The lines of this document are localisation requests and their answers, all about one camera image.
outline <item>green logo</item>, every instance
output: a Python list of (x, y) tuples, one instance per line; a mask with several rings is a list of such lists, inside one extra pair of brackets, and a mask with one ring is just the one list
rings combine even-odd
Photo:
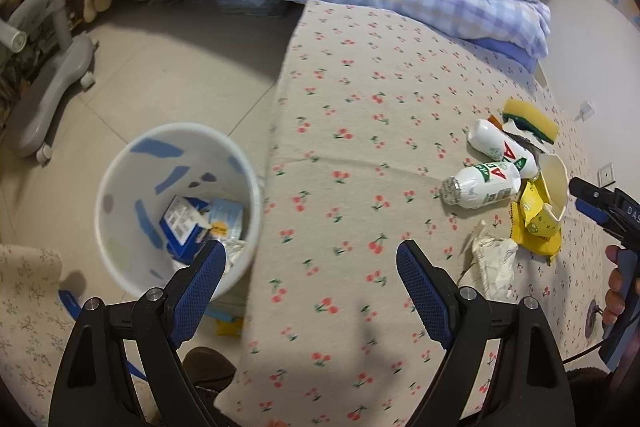
[(522, 171), (524, 169), (524, 164), (527, 162), (526, 158), (520, 158), (519, 160), (514, 161), (514, 165), (518, 171)]
[(478, 164), (478, 165), (473, 165), (476, 169), (478, 169), (480, 171), (480, 173), (482, 174), (482, 178), (484, 178), (484, 183), (488, 183), (489, 182), (489, 169), (482, 164)]

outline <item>bottle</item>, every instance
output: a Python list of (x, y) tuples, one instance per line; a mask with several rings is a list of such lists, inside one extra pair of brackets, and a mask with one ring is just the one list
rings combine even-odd
[(481, 163), (465, 167), (442, 182), (440, 195), (445, 204), (480, 208), (511, 198), (520, 190), (520, 173), (513, 163)]
[(540, 173), (533, 155), (487, 120), (476, 120), (466, 139), (471, 147), (492, 160), (513, 163), (523, 179), (535, 179)]

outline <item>hand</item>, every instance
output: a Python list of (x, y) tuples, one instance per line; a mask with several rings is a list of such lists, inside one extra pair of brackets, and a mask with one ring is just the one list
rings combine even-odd
[[(612, 263), (618, 263), (618, 251), (620, 247), (609, 245), (605, 248), (605, 254)], [(618, 316), (625, 310), (625, 299), (618, 293), (622, 287), (622, 274), (616, 268), (609, 276), (609, 290), (605, 295), (604, 301), (607, 305), (602, 314), (602, 321), (605, 324), (614, 324), (618, 320)], [(640, 279), (636, 279), (636, 293), (640, 295)]]

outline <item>tile floor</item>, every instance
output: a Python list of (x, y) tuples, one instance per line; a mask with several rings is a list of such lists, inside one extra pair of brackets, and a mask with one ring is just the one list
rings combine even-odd
[[(274, 84), (300, 12), (272, 20), (223, 16), (206, 1), (114, 3), (90, 31), (100, 42), (97, 84), (66, 94), (48, 140), (49, 164), (0, 145), (0, 241), (58, 250), (61, 286), (81, 301), (130, 300), (102, 265), (94, 237), (103, 172), (142, 132), (194, 121), (227, 133), (264, 174)], [(216, 338), (214, 328), (205, 317), (188, 344), (235, 351), (238, 341)]]

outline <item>trash can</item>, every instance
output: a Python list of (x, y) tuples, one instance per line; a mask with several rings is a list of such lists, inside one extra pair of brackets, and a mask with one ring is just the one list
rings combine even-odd
[(262, 226), (258, 178), (229, 137), (202, 124), (170, 123), (129, 143), (106, 170), (95, 203), (95, 235), (111, 276), (139, 298), (164, 287), (180, 264), (166, 250), (159, 221), (174, 196), (224, 198), (244, 206), (246, 241), (212, 300), (244, 275)]

